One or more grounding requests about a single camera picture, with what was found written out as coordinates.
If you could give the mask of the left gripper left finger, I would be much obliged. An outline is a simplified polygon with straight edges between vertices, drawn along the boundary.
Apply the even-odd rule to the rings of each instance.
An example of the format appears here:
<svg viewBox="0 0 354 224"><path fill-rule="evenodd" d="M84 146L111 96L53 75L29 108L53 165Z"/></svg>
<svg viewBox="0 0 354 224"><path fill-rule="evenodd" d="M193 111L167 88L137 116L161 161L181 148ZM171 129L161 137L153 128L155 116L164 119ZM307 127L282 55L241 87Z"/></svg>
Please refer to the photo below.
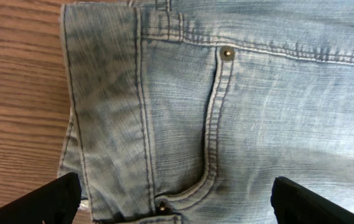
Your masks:
<svg viewBox="0 0 354 224"><path fill-rule="evenodd" d="M80 206L78 174L69 172L0 208L0 224L71 224Z"/></svg>

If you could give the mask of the light blue denim shorts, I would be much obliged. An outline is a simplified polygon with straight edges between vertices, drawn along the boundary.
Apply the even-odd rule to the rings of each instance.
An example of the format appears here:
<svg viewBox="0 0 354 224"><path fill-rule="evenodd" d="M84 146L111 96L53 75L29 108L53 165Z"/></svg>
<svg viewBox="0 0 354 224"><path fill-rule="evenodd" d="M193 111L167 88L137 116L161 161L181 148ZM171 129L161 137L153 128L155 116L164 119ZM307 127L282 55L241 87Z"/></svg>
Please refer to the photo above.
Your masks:
<svg viewBox="0 0 354 224"><path fill-rule="evenodd" d="M94 223L275 223L285 176L354 213L354 1L63 5Z"/></svg>

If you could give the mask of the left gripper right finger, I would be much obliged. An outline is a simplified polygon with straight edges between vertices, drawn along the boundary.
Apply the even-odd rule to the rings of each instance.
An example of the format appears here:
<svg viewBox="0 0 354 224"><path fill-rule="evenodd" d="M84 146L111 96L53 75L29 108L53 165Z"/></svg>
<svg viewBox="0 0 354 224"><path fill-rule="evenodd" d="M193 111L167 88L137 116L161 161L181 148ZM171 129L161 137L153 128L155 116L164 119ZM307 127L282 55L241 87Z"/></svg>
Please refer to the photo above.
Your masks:
<svg viewBox="0 0 354 224"><path fill-rule="evenodd" d="M275 178L271 206L278 224L354 224L354 213L286 177Z"/></svg>

